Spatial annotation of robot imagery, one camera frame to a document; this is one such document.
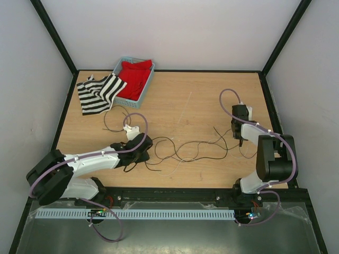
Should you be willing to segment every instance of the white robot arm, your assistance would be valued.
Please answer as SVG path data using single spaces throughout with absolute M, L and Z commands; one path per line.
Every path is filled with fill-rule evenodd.
M 153 145 L 149 136 L 142 142 L 144 133 L 139 132 L 139 127 L 124 126 L 128 142 L 113 143 L 99 151 L 83 153 L 80 155 L 63 155 L 59 150 L 48 153 L 26 176 L 32 186 L 35 181 L 48 169 L 65 163 L 57 170 L 53 170 L 42 178 L 34 188 L 34 195 L 40 205 L 53 203 L 60 198 L 85 198 L 93 199 L 102 186 L 97 178 L 80 179 L 81 175 L 100 169 L 112 169 L 147 161 L 147 150 Z
M 251 121 L 252 108 L 244 104 L 233 106 L 232 113 L 238 118 Z M 257 128 L 255 125 L 242 123 L 235 119 L 232 119 L 231 124 L 233 137 L 239 139 L 240 146 L 244 140 L 248 140 L 257 146 L 256 170 L 250 175 L 239 179 L 236 183 L 240 185 L 242 193 L 257 193 L 257 190 L 262 186 L 271 186 L 270 183 L 280 182 L 291 175 L 291 154 L 279 139 Z M 296 154 L 293 137 L 290 135 L 280 135 L 280 137 L 288 143 L 293 153 Z

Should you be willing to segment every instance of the cable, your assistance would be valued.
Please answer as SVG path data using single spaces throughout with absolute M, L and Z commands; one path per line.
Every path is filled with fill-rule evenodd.
M 57 168 L 61 167 L 62 165 L 65 165 L 65 164 L 68 164 L 68 163 L 71 163 L 75 160 L 81 160 L 81 159 L 85 159 L 85 158 L 89 158 L 89 157 L 94 157 L 94 156 L 101 156 L 101 155 L 104 155 L 104 154 L 112 154 L 112 153 L 128 153 L 128 152 L 133 152 L 135 151 L 136 149 L 138 149 L 142 143 L 144 142 L 144 140 L 146 139 L 146 136 L 147 136 L 147 132 L 148 132 L 148 122 L 147 122 L 147 119 L 144 117 L 144 115 L 140 114 L 140 113 L 130 113 L 128 114 L 124 119 L 123 119 L 123 126 L 125 126 L 125 122 L 127 120 L 128 117 L 130 117 L 131 115 L 139 115 L 141 116 L 144 121 L 145 121 L 145 134 L 141 140 L 141 142 L 139 144 L 137 144 L 135 147 L 133 147 L 132 149 L 130 150 L 122 150 L 122 151 L 100 151 L 100 152 L 94 152 L 94 153 L 88 153 L 86 155 L 82 155 L 82 156 L 78 156 L 78 157 L 75 157 L 75 158 L 72 158 L 72 159 L 69 159 L 69 160 L 65 160 L 59 164 L 56 164 L 54 165 L 53 167 L 47 169 L 44 173 L 41 174 L 41 176 L 39 176 L 37 178 L 37 180 L 35 180 L 35 182 L 32 184 L 31 188 L 30 188 L 30 193 L 29 193 L 29 196 L 32 197 L 32 198 L 35 198 L 34 194 L 33 194 L 33 191 L 34 191 L 34 188 L 36 187 L 36 185 L 44 178 L 46 177 L 50 172 L 52 172 L 53 170 L 56 170 Z
M 214 130 L 216 131 L 216 133 L 220 136 L 220 138 L 219 138 L 216 142 L 210 143 L 209 141 L 199 141 L 199 140 L 194 140 L 194 141 L 189 141 L 189 142 L 183 143 L 181 146 L 179 146 L 178 149 L 175 149 L 175 143 L 174 143 L 170 138 L 168 138 L 168 137 L 156 137 L 156 138 L 154 138 L 153 140 L 155 140 L 155 139 L 160 139 L 160 138 L 168 139 L 168 140 L 172 143 L 172 145 L 173 145 L 174 153 L 173 153 L 172 155 L 170 155 L 170 156 L 166 156 L 165 158 L 160 157 L 160 156 L 157 154 L 157 152 L 156 152 L 157 145 L 158 145 L 160 142 L 163 142 L 163 141 L 164 141 L 164 140 L 160 140 L 160 141 L 157 142 L 157 143 L 155 144 L 155 146 L 154 146 L 154 147 L 155 147 L 155 149 L 154 149 L 154 154 L 155 154 L 155 156 L 156 156 L 158 159 L 161 160 L 161 162 L 164 161 L 164 160 L 166 160 L 166 159 L 168 159 L 168 158 L 173 158 L 173 159 L 175 159 L 175 160 L 177 160 L 177 161 L 181 161 L 182 158 L 178 155 L 177 152 L 178 152 L 184 145 L 187 145 L 187 144 L 189 144 L 189 143 L 198 143 L 198 153 L 197 153 L 197 155 L 194 157 L 194 160 L 183 160 L 182 162 L 193 162 L 193 161 L 200 160 L 200 159 L 214 159 L 214 160 L 221 160 L 221 159 L 224 159 L 224 158 L 226 157 L 226 155 L 227 155 L 227 152 L 228 152 L 229 150 L 231 150 L 231 149 L 237 147 L 238 144 L 237 144 L 236 146 L 232 147 L 232 148 L 228 148 L 228 147 L 227 147 L 227 142 L 226 142 L 226 140 L 224 139 L 224 135 L 226 135 L 226 133 L 227 133 L 228 131 L 230 131 L 231 129 L 227 130 L 223 135 L 220 135 L 220 133 L 217 131 L 217 129 L 216 129 L 215 127 L 213 127 L 213 128 L 214 128 Z M 219 145 L 219 144 L 216 144 L 220 139 L 223 139 L 226 148 L 222 147 L 222 146 Z M 199 145 L 200 145 L 201 143 L 215 144 L 216 146 L 219 146 L 220 148 L 224 149 L 224 150 L 226 151 L 226 154 L 225 154 L 225 156 L 223 156 L 223 157 L 221 157 L 221 158 L 200 157 L 200 158 L 197 159 L 197 156 L 198 156 L 198 154 L 199 154 Z M 158 163 L 155 163 L 155 164 L 149 164 L 149 163 L 147 163 L 147 164 L 149 164 L 149 165 L 157 165 L 157 164 L 160 164 L 161 162 L 158 162 Z
M 128 172 L 132 171 L 132 170 L 136 167 L 136 165 L 137 165 L 137 163 L 135 163 L 135 165 L 134 165 L 132 168 L 128 169 L 128 170 L 126 170 L 127 166 L 125 166 L 124 169 L 123 169 L 123 171 L 124 171 L 125 173 L 128 173 Z
M 179 164 L 176 166 L 176 168 L 171 172 L 171 173 L 169 173 L 168 175 L 162 175 L 162 174 L 160 174 L 160 173 L 158 173 L 160 176 L 170 176 L 171 174 L 173 174 L 177 169 L 178 169 L 178 167 L 179 167 L 179 165 L 183 162 L 183 160 L 184 159 L 186 159 L 186 158 L 189 158 L 189 159 L 192 159 L 192 158 L 190 158 L 190 157 L 185 157 L 185 158 L 183 158 L 180 162 L 179 162 Z
M 113 198 L 111 196 L 107 196 L 105 199 L 110 200 L 110 209 L 113 207 Z
M 125 114 L 124 112 L 122 112 L 122 114 L 123 114 L 124 116 L 129 115 L 127 109 L 124 108 L 123 106 L 115 105 L 115 106 L 113 106 L 111 109 L 113 109 L 113 108 L 115 108 L 115 107 L 121 107 L 121 108 L 123 108 L 123 109 L 126 111 L 126 114 Z M 108 112 L 109 112 L 109 111 L 106 111 L 106 113 L 104 114 L 104 124 L 105 124 L 105 126 L 106 126 L 106 129 L 103 129 L 103 130 L 111 131 L 111 132 L 114 132 L 114 133 L 124 131 L 124 129 L 121 129 L 121 130 L 119 130 L 119 131 L 118 131 L 118 130 L 111 130 L 111 129 L 107 126 L 107 124 L 106 124 L 106 115 L 107 115 Z M 132 123 L 132 118 L 131 118 L 131 116 L 130 116 L 130 117 L 129 117 L 129 123 L 127 122 L 127 124 L 128 124 L 128 125 L 131 125 L 131 123 Z
M 255 152 L 255 153 L 254 153 L 252 156 L 250 156 L 250 157 L 246 157 L 246 154 L 247 154 L 247 152 L 248 152 L 248 146 L 247 146 L 247 151 L 245 152 L 245 154 L 242 153 L 240 147 L 239 147 L 239 152 L 241 153 L 241 155 L 242 155 L 244 158 L 246 158 L 246 159 L 252 159 L 254 156 L 256 156 L 257 152 Z
M 255 126 L 256 128 L 258 128 L 259 130 L 265 132 L 265 133 L 268 133 L 269 135 L 273 135 L 275 136 L 277 139 L 279 139 L 284 145 L 285 147 L 287 148 L 288 152 L 291 154 L 291 158 L 292 158 L 292 173 L 291 175 L 286 179 L 286 180 L 283 180 L 283 181 L 279 181 L 279 182 L 272 182 L 270 184 L 265 184 L 263 185 L 262 187 L 260 187 L 257 192 L 260 192 L 262 189 L 264 188 L 267 188 L 269 187 L 270 185 L 275 185 L 275 184 L 283 184 L 283 183 L 288 183 L 290 180 L 293 179 L 295 173 L 296 173 L 296 169 L 297 169 L 297 163 L 296 163 L 296 156 L 295 154 L 293 153 L 293 150 L 292 148 L 290 147 L 290 145 L 286 142 L 285 139 L 283 139 L 282 137 L 280 137 L 280 135 L 278 133 L 275 133 L 275 132 L 272 132 L 271 130 L 268 130 L 264 127 L 262 127 L 261 125 L 259 125 L 259 123 L 253 123 L 253 122 L 249 122 L 249 121 L 246 121 L 246 120 L 243 120 L 243 119 L 240 119 L 234 115 L 232 115 L 223 105 L 222 103 L 222 94 L 225 92 L 225 91 L 232 91 L 233 93 L 235 93 L 235 95 L 237 96 L 238 100 L 240 101 L 240 97 L 239 95 L 237 94 L 236 91 L 234 91 L 233 89 L 224 89 L 221 91 L 220 95 L 219 95 L 219 103 L 220 103 L 220 106 L 221 108 L 226 112 L 226 114 L 228 114 L 230 117 L 232 117 L 233 119 L 236 119 L 242 123 L 246 123 L 246 124 L 249 124 L 249 125 L 252 125 L 252 126 Z
M 148 164 L 148 163 L 145 162 L 145 166 L 146 166 L 146 168 L 147 168 L 148 170 L 150 170 L 150 171 L 159 171 L 159 172 L 161 171 L 161 170 L 157 170 L 157 169 L 150 169 L 150 168 L 147 166 L 147 164 Z
M 253 203 L 253 205 L 254 205 L 254 211 L 256 212 L 256 208 L 257 208 L 257 203 L 255 203 L 253 200 L 251 200 L 251 202 Z
M 273 218 L 276 215 L 276 213 L 279 210 L 280 203 L 281 203 L 280 202 L 280 196 L 277 192 L 275 192 L 273 190 L 264 190 L 264 191 L 261 192 L 261 194 L 265 194 L 265 193 L 273 193 L 278 199 L 277 204 L 276 204 L 276 209 L 274 210 L 274 212 L 267 219 L 265 219 L 263 221 L 256 222 L 256 223 L 251 223 L 251 224 L 240 224 L 239 221 L 236 218 L 234 218 L 235 222 L 238 223 L 239 226 L 257 226 L 257 225 L 260 225 L 260 224 L 263 224 L 263 223 L 269 221 L 271 218 Z
M 116 238 L 116 239 L 109 239 L 109 238 L 104 237 L 102 234 L 100 234 L 99 231 L 96 229 L 96 227 L 94 226 L 94 224 L 93 224 L 93 222 L 92 222 L 92 221 L 93 221 L 93 217 L 94 217 L 95 214 L 92 214 L 91 219 L 90 219 L 90 225 L 89 225 L 89 227 L 92 227 L 92 228 L 94 229 L 95 233 L 97 233 L 97 235 L 98 235 L 102 240 L 104 240 L 104 241 L 106 241 L 106 242 L 119 242 L 120 240 L 122 240 L 122 235 L 123 235 L 123 224 L 122 224 L 122 221 L 119 219 L 119 217 L 118 217 L 111 209 L 109 209 L 108 207 L 106 207 L 106 206 L 104 206 L 104 205 L 102 205 L 102 204 L 99 204 L 99 203 L 90 201 L 90 200 L 85 199 L 85 198 L 79 198 L 79 199 L 81 199 L 82 201 L 85 201 L 85 202 L 87 202 L 87 203 L 90 203 L 90 204 L 92 204 L 92 205 L 96 205 L 96 206 L 99 206 L 99 207 L 101 207 L 101 208 L 106 209 L 106 210 L 109 211 L 109 212 L 116 218 L 116 220 L 119 222 L 119 224 L 120 224 L 120 235 L 119 235 L 119 237 Z

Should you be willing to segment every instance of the black and white striped cloth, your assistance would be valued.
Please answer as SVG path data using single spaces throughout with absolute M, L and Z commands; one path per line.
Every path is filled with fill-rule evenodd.
M 86 82 L 77 84 L 83 115 L 100 114 L 112 108 L 115 96 L 124 89 L 126 82 L 114 73 L 101 80 L 93 75 Z

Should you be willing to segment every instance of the wooden table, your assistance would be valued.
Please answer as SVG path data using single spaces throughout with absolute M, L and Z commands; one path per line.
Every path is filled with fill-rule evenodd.
M 91 74 L 94 74 L 95 79 L 100 79 L 109 73 L 81 71 L 77 83 L 85 81 Z M 141 109 L 125 108 L 129 113 L 139 112 L 147 118 L 148 135 L 152 139 L 166 136 L 176 146 L 193 140 L 214 142 L 219 138 L 213 129 L 214 126 L 222 134 L 230 129 L 231 118 L 219 105 L 219 94 L 224 88 L 236 90 L 242 101 L 253 108 L 253 119 L 271 128 L 257 73 L 155 72 Z M 225 93 L 223 103 L 231 110 L 232 105 L 237 104 L 237 98 L 233 93 Z M 106 123 L 109 128 L 122 129 L 122 112 L 122 108 L 115 107 L 107 113 Z M 57 149 L 63 154 L 75 154 L 100 150 L 115 142 L 126 142 L 125 132 L 113 133 L 105 130 L 103 118 L 104 113 L 82 116 L 75 88 Z M 132 126 L 136 125 L 140 126 L 141 131 L 144 130 L 143 120 L 133 116 Z M 232 138 L 231 131 L 225 135 L 225 140 L 228 148 L 238 144 L 238 140 Z M 218 144 L 225 147 L 222 140 L 218 141 Z M 251 157 L 256 152 L 256 146 L 245 141 L 241 151 Z M 160 157 L 169 156 L 173 152 L 173 145 L 169 141 L 163 141 L 157 147 Z M 197 143 L 192 143 L 183 146 L 179 155 L 189 160 L 194 158 L 197 152 Z M 155 157 L 154 146 L 149 150 L 149 154 L 148 163 L 160 162 Z M 221 158 L 225 154 L 226 151 L 216 145 L 199 145 L 198 157 Z M 245 177 L 255 170 L 255 164 L 256 156 L 246 159 L 240 154 L 239 147 L 235 147 L 228 151 L 225 159 L 201 159 L 180 163 L 169 158 L 161 164 L 149 165 L 151 169 L 161 172 L 150 171 L 142 163 L 129 173 L 124 173 L 121 167 L 99 170 L 83 177 L 97 177 L 107 187 L 232 188 L 238 178 Z

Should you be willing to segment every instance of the purple cable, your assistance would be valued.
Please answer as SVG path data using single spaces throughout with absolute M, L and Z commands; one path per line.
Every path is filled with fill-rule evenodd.
M 93 224 L 93 222 L 92 222 L 93 217 L 94 217 L 94 214 L 92 214 L 91 219 L 90 219 L 90 227 L 92 227 L 92 228 L 94 229 L 95 233 L 97 233 L 97 235 L 98 235 L 102 240 L 104 240 L 104 241 L 106 241 L 106 242 L 119 242 L 120 240 L 122 240 L 122 235 L 123 235 L 123 224 L 122 224 L 122 221 L 121 221 L 121 219 L 119 219 L 119 217 L 118 217 L 111 209 L 109 209 L 108 207 L 106 207 L 106 206 L 104 206 L 104 205 L 102 205 L 102 204 L 99 204 L 99 203 L 90 201 L 90 200 L 85 199 L 85 198 L 80 198 L 80 199 L 81 199 L 82 201 L 88 202 L 88 203 L 90 203 L 90 204 L 92 204 L 92 205 L 97 205 L 97 206 L 99 206 L 99 207 L 102 207 L 102 208 L 104 208 L 104 209 L 107 209 L 107 211 L 109 211 L 109 212 L 110 212 L 110 213 L 118 220 L 118 222 L 119 222 L 119 224 L 120 224 L 120 228 L 121 228 L 121 230 L 120 230 L 120 235 L 119 235 L 119 237 L 118 237 L 117 239 L 109 239 L 109 238 L 104 237 L 102 234 L 100 234 L 99 231 L 96 229 L 96 227 L 94 226 L 94 224 Z
M 132 149 L 130 150 L 124 150 L 124 151 L 108 151 L 108 152 L 105 152 L 105 154 L 111 154 L 111 153 L 127 153 L 127 152 L 133 152 L 134 150 L 138 149 L 139 146 L 142 145 L 142 143 L 144 142 L 144 140 L 146 139 L 146 136 L 147 136 L 147 132 L 148 132 L 148 122 L 147 122 L 147 119 L 144 117 L 144 115 L 140 114 L 140 113 L 130 113 L 128 114 L 124 120 L 123 120 L 123 125 L 125 125 L 125 122 L 127 120 L 128 117 L 130 117 L 131 115 L 139 115 L 141 116 L 144 121 L 145 121 L 145 135 L 144 137 L 142 138 L 141 142 L 139 144 L 137 144 L 135 147 L 133 147 Z M 93 157 L 93 156 L 100 156 L 102 155 L 102 152 L 94 152 L 94 153 L 90 153 L 90 154 L 87 154 L 87 155 L 82 155 L 82 156 L 79 156 L 77 158 L 77 160 L 81 160 L 81 159 L 85 159 L 85 158 L 89 158 L 89 157 Z M 32 197 L 32 198 L 35 198 L 34 194 L 33 194 L 33 191 L 34 191 L 34 188 L 36 187 L 36 185 L 45 177 L 47 176 L 49 173 L 51 173 L 53 170 L 56 170 L 57 168 L 61 167 L 62 165 L 65 165 L 67 163 L 70 163 L 70 162 L 73 162 L 75 161 L 75 158 L 72 158 L 72 159 L 69 159 L 69 160 L 65 160 L 59 164 L 56 164 L 54 165 L 53 167 L 47 169 L 41 176 L 38 177 L 37 180 L 35 180 L 35 182 L 32 184 L 31 188 L 30 188 L 30 193 L 29 193 L 29 196 Z
M 242 100 L 240 99 L 240 96 L 238 95 L 238 93 L 237 93 L 235 90 L 233 90 L 233 89 L 231 89 L 231 88 L 226 88 L 226 89 L 222 90 L 221 94 L 223 94 L 223 92 L 226 92 L 226 91 L 231 91 L 231 92 L 233 92 L 233 93 L 235 94 L 235 96 L 237 96 L 238 102 L 239 102 L 239 103 L 242 102 Z
M 261 193 L 262 193 L 262 194 L 265 194 L 265 193 L 273 193 L 273 194 L 277 197 L 278 202 L 277 202 L 277 204 L 276 204 L 276 209 L 274 210 L 274 212 L 273 212 L 267 219 L 265 219 L 265 220 L 263 220 L 263 221 L 259 221 L 259 222 L 251 223 L 251 224 L 240 224 L 240 223 L 238 222 L 238 220 L 235 218 L 235 222 L 236 222 L 236 223 L 238 223 L 239 225 L 244 225 L 244 226 L 257 226 L 257 225 L 260 225 L 260 224 L 263 224 L 263 223 L 269 221 L 271 218 L 273 218 L 273 217 L 276 215 L 276 213 L 278 212 L 279 207 L 280 207 L 280 196 L 279 196 L 279 194 L 276 193 L 276 192 L 273 191 L 273 190 L 264 190 L 264 191 L 262 191 Z

